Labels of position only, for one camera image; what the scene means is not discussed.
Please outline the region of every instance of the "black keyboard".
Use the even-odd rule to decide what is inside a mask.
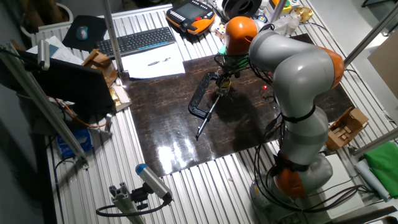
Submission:
[[[118,37],[120,54],[122,56],[136,54],[146,50],[152,50],[157,47],[172,44],[174,42],[174,36],[168,27],[152,29],[136,34]],[[95,46],[102,54],[114,59],[110,40],[102,40],[95,43]]]

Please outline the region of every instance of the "computer mouse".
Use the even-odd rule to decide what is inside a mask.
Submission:
[[[87,30],[88,30],[87,26],[81,26],[81,27],[77,28],[76,38],[78,40],[87,40],[87,38],[88,38]]]

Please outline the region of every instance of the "white paper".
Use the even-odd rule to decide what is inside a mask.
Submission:
[[[122,58],[123,69],[130,78],[154,78],[185,73],[183,59],[176,43]]]
[[[51,56],[51,58],[62,60],[64,62],[74,63],[77,65],[81,65],[84,62],[82,59],[74,56],[70,52],[70,50],[66,46],[64,46],[60,40],[58,40],[56,36],[45,39],[45,41],[58,47],[58,50]],[[37,54],[37,46],[32,47],[31,49],[27,50],[27,52]]]

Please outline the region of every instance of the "metal pole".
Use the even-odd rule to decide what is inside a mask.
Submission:
[[[353,156],[356,156],[356,157],[362,156],[363,154],[369,152],[370,150],[372,150],[372,149],[374,149],[374,148],[376,148],[394,138],[398,138],[398,128],[395,128],[394,130],[379,137],[378,139],[374,140],[373,142],[370,142],[369,144],[365,145],[364,147],[355,150],[355,152],[353,153]]]
[[[18,54],[13,47],[8,47],[8,50],[10,50],[12,53]],[[41,112],[43,112],[44,116],[48,119],[48,121],[59,133],[59,135],[61,135],[63,140],[65,140],[73,153],[75,153],[75,155],[79,159],[86,161],[86,154],[81,148],[79,142],[69,130],[68,126],[56,114],[56,112],[50,105],[43,89],[37,83],[33,75],[30,72],[25,71],[25,68],[21,61],[12,55],[9,55],[7,53],[0,53],[0,59],[4,62],[10,72],[15,76],[15,78],[25,89],[25,91],[29,94],[29,96],[32,98],[37,107],[39,107]]]
[[[367,47],[370,42],[385,28],[385,26],[398,14],[398,2],[394,8],[369,32],[369,34],[355,47],[344,60],[345,68]]]
[[[120,54],[118,38],[116,37],[116,33],[113,27],[113,20],[112,20],[112,12],[111,6],[109,5],[109,0],[103,0],[104,8],[105,8],[105,23],[106,27],[108,28],[109,38],[111,40],[111,46],[113,49],[114,59],[116,61],[116,65],[118,66],[118,74],[121,76],[122,72],[124,72],[123,64],[122,64],[122,56]]]
[[[280,14],[284,10],[286,2],[287,2],[287,0],[279,0],[278,4],[275,7],[274,14],[272,15],[271,23],[273,23],[279,19]]]

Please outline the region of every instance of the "dark wooden board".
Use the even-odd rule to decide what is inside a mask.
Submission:
[[[184,67],[184,75],[124,80],[145,162],[160,176],[258,145],[267,123],[279,114],[277,105],[261,96],[264,82],[245,70],[231,79],[229,95],[220,99],[197,141],[202,120],[189,113],[188,104],[203,76],[218,67],[213,56],[184,62]],[[211,85],[204,95],[201,109],[210,109],[214,88]],[[353,106],[339,85],[317,97],[315,104],[329,122]]]

